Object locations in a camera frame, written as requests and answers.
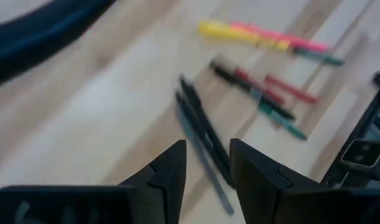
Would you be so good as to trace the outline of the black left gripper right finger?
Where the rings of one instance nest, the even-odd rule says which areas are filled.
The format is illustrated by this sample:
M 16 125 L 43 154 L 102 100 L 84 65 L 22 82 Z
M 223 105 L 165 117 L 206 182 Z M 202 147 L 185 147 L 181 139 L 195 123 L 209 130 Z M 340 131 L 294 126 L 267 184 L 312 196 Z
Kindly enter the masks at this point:
M 229 154 L 246 223 L 380 223 L 380 189 L 328 188 L 240 139 Z

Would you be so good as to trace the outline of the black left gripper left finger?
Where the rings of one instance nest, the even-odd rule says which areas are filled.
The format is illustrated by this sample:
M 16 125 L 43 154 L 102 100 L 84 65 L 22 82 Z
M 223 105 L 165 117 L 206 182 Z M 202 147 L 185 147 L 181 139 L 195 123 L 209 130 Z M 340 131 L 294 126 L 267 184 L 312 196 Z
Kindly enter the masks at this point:
M 0 188 L 0 223 L 178 223 L 187 143 L 178 140 L 118 185 Z

